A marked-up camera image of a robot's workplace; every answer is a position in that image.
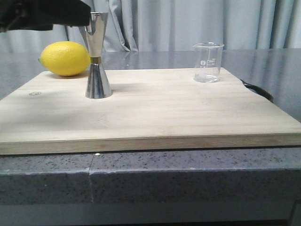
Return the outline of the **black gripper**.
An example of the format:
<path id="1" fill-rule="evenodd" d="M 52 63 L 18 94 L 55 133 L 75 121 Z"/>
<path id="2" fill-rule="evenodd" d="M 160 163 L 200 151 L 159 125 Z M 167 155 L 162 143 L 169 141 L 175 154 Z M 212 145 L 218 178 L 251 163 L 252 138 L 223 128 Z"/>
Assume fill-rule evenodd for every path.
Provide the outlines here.
<path id="1" fill-rule="evenodd" d="M 0 31 L 49 31 L 53 24 L 84 26 L 91 7 L 81 0 L 2 0 Z"/>

